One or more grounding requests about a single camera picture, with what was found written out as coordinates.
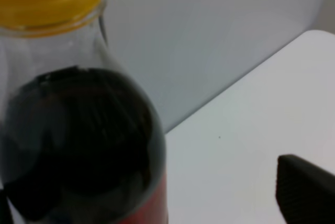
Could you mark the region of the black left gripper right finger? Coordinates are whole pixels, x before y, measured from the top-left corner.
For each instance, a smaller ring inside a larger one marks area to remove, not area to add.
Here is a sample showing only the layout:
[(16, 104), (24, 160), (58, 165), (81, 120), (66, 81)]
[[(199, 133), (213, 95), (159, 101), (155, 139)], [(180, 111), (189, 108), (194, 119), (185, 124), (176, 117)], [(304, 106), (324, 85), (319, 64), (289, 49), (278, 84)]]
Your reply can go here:
[(334, 175), (307, 160), (278, 157), (275, 196), (286, 223), (334, 223)]

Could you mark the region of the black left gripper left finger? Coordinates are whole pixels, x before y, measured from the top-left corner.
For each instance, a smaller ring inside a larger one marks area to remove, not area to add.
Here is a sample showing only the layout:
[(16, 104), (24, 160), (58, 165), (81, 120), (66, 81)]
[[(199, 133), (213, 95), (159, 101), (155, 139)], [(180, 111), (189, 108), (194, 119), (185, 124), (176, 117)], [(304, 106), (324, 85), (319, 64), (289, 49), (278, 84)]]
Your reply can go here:
[(6, 193), (1, 187), (0, 191), (0, 224), (13, 224), (12, 212), (7, 200)]

